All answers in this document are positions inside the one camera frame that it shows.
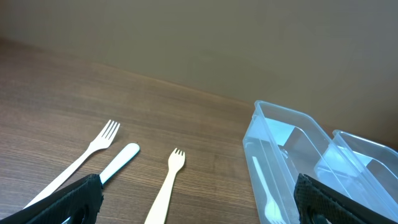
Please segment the left clear plastic container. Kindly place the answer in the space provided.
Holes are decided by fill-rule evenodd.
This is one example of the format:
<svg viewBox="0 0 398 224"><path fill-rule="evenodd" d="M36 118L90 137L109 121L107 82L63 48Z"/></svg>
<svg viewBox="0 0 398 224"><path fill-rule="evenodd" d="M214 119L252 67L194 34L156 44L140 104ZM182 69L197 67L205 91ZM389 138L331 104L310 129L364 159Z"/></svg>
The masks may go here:
<svg viewBox="0 0 398 224"><path fill-rule="evenodd" d="M243 139L244 152L261 223L266 193L258 178L252 156L257 157L268 188L286 223L298 223L294 188L300 173L319 181L314 168L333 137L309 115L257 100Z"/></svg>

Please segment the white plastic fork far left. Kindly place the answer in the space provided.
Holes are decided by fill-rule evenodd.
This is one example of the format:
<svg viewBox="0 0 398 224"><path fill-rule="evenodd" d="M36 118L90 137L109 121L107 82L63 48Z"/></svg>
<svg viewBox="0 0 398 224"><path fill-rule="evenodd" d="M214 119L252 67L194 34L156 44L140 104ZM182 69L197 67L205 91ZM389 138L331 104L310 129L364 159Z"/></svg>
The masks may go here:
<svg viewBox="0 0 398 224"><path fill-rule="evenodd" d="M87 150L51 183L49 183L48 186L46 186L46 188L34 197L24 208L27 208L54 193L94 152L110 147L119 127L119 122L110 119L106 123L105 127L100 131L99 135L90 142Z"/></svg>

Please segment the white fork in container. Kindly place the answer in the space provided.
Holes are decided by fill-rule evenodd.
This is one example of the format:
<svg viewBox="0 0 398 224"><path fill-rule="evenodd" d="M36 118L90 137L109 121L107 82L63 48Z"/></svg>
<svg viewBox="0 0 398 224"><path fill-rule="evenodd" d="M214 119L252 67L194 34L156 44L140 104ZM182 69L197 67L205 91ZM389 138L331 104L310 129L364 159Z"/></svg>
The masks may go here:
<svg viewBox="0 0 398 224"><path fill-rule="evenodd" d="M282 218L282 214L280 212L280 208L277 204L277 202L274 200L273 196L271 195L271 192L268 188L268 184L265 180L265 176L262 172L262 169L259 165L258 159L255 156L252 156L252 161L254 163L254 167L256 169L258 178L262 184L262 188L264 189L266 193L266 204L264 207L264 214L265 217L268 219L268 221L271 224L286 224L284 219Z"/></svg>

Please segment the clear plastic container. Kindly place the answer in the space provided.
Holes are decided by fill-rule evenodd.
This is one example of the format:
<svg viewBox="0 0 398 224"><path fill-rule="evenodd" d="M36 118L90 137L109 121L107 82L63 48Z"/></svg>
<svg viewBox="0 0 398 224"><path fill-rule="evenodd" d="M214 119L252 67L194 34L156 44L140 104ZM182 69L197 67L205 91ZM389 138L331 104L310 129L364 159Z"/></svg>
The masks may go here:
<svg viewBox="0 0 398 224"><path fill-rule="evenodd" d="M323 184L397 221L397 152L335 130L314 171Z"/></svg>
<svg viewBox="0 0 398 224"><path fill-rule="evenodd" d="M268 188L286 223L298 223L294 188L300 173L319 181L314 168L333 137L309 115L257 100L243 139L244 152L261 223L266 193L258 178L252 156L257 157Z"/></svg>

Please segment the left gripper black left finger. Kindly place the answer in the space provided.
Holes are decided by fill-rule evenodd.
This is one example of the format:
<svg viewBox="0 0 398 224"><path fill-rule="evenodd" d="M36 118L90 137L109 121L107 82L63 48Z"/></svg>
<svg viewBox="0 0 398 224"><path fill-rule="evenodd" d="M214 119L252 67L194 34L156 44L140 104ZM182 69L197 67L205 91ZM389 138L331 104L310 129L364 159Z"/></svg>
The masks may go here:
<svg viewBox="0 0 398 224"><path fill-rule="evenodd" d="M1 220L1 224L71 223L95 224L103 203L103 184L89 174L39 202Z"/></svg>

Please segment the right clear plastic container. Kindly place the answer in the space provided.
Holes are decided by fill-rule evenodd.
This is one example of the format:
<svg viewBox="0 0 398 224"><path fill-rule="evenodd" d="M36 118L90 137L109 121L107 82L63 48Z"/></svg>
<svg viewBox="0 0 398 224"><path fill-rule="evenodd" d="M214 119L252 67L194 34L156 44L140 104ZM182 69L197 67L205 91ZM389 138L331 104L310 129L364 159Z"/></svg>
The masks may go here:
<svg viewBox="0 0 398 224"><path fill-rule="evenodd" d="M397 221L397 152L335 130L314 171L323 184Z"/></svg>

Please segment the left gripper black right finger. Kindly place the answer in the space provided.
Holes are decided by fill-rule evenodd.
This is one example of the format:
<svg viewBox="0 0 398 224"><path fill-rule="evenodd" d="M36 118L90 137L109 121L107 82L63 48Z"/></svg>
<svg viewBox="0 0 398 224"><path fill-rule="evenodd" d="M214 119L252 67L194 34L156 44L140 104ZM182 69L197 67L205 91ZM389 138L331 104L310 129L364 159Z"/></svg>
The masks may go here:
<svg viewBox="0 0 398 224"><path fill-rule="evenodd" d="M397 224L302 173L295 184L294 200L301 224Z"/></svg>

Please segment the cream wooden fork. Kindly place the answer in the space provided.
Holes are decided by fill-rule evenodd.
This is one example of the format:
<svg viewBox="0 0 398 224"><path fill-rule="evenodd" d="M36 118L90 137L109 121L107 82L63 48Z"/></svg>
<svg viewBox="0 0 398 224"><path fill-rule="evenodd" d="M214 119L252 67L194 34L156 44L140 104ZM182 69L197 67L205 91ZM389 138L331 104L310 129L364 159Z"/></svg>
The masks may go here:
<svg viewBox="0 0 398 224"><path fill-rule="evenodd" d="M145 224L164 224L177 172L184 166L185 153L175 148L168 159L168 173L147 214Z"/></svg>

